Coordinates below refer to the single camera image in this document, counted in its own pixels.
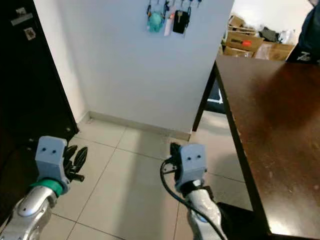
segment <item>wooden table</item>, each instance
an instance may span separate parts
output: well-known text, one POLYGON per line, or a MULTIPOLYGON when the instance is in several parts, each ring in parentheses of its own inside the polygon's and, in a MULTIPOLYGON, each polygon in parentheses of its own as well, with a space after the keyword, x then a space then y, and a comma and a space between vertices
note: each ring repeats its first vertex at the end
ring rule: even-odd
POLYGON ((214 72, 254 212, 320 239, 320 67, 219 56, 214 72))

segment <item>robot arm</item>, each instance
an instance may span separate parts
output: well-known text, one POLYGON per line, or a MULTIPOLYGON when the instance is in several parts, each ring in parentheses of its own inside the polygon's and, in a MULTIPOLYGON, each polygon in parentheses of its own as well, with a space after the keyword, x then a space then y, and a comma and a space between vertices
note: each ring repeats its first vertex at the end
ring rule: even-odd
POLYGON ((205 147, 200 144, 170 145, 171 157, 162 163, 160 176, 165 189, 189 208, 188 218, 195 240, 226 240, 216 203, 204 188, 206 172, 205 147), (175 173, 175 189, 185 200, 173 193, 164 179, 165 174, 175 173))
POLYGON ((86 161, 88 148, 79 150, 72 163, 70 158, 77 146, 66 147, 67 141, 61 138, 43 136, 39 139, 35 155, 37 182, 15 205, 0 240, 39 240, 57 198, 69 191, 72 180, 84 180, 77 172, 86 161))

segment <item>floor tile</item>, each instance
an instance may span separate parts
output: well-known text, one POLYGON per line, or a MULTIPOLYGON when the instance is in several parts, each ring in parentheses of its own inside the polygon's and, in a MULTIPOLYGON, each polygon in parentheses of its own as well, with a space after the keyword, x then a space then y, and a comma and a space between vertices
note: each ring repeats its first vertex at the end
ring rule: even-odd
POLYGON ((112 147, 117 146, 126 128, 125 126, 92 118, 87 122, 79 123, 78 127, 80 132, 76 137, 112 147))
POLYGON ((162 186, 161 163, 116 149, 79 222, 126 240, 172 239, 178 202, 162 186))
POLYGON ((120 238, 77 223, 68 240, 119 240, 120 238))
MULTIPOLYGON (((211 187, 214 200, 217 203, 223 202, 239 208, 252 210, 248 191, 243 182, 206 174, 205 184, 211 187)), ((193 239, 193 232, 188 223, 187 212, 187 208, 184 205, 179 204, 174 240, 193 239)))
POLYGON ((85 176, 85 179, 83 182, 71 182, 69 192, 58 198, 53 212, 59 216, 76 221, 110 160, 114 148, 76 137, 70 141, 69 146, 71 145, 78 145, 78 150, 84 146, 88 147, 86 162, 79 172, 79 174, 85 176))
POLYGON ((171 142, 183 145, 187 143, 184 140, 153 132, 126 128, 117 147, 152 158, 166 159, 170 154, 171 142))
POLYGON ((40 239, 66 240, 74 224, 75 222, 73 221, 52 214, 48 224, 44 227, 40 235, 40 239))
POLYGON ((245 181, 226 115, 204 111, 190 142, 205 145, 209 173, 245 181))

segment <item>keychain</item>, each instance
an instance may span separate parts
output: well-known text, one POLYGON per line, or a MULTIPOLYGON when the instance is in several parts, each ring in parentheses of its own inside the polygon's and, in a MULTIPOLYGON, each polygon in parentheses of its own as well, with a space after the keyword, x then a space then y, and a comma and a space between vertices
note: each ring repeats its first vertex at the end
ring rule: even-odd
POLYGON ((151 12, 151 0, 149 0, 149 5, 146 10, 148 16, 146 29, 151 33, 158 33, 164 24, 164 16, 162 12, 153 11, 151 12))
POLYGON ((166 19, 166 15, 167 15, 167 11, 170 10, 170 7, 169 7, 169 1, 165 1, 165 4, 163 6, 163 18, 166 19))
POLYGON ((185 25, 185 28, 188 27, 189 23, 190 23, 190 17, 191 17, 191 3, 192 3, 193 0, 190 0, 190 3, 189 3, 189 7, 188 7, 188 22, 186 23, 185 25))
POLYGON ((149 5, 148 5, 148 8, 147 8, 147 10, 146 10, 146 15, 147 15, 148 17, 151 16, 151 0, 149 0, 149 5))
POLYGON ((171 11, 169 17, 166 19, 166 22, 165 22, 165 27, 164 27, 164 36, 169 36, 171 31, 172 31, 172 28, 173 28, 173 24, 174 24, 174 19, 175 19, 175 10, 176 10, 176 7, 175 5, 172 5, 171 6, 171 9, 169 7, 166 7, 166 5, 164 5, 164 16, 166 16, 166 11, 171 11))

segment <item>key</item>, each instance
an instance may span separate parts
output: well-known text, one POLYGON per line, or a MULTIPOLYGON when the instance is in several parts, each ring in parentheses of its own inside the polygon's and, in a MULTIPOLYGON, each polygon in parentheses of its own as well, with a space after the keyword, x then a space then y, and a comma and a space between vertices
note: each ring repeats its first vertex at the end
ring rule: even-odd
POLYGON ((178 24, 180 23, 180 18, 183 15, 182 11, 178 11, 178 24))

